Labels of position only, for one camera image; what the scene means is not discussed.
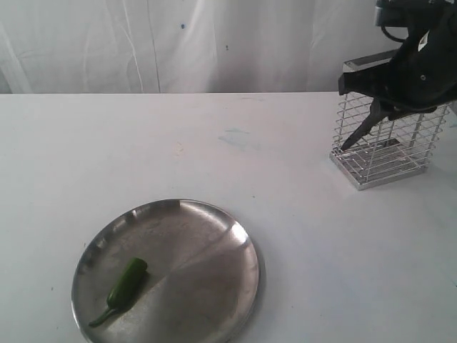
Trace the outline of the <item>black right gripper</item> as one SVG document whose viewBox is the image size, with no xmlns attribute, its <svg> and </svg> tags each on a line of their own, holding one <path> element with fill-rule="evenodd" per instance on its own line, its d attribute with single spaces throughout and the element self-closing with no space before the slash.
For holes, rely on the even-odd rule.
<svg viewBox="0 0 457 343">
<path fill-rule="evenodd" d="M 402 45 L 388 64 L 342 73 L 340 95 L 391 94 L 380 100 L 389 120 L 456 100 L 455 1 L 377 1 L 375 22 Z"/>
</svg>

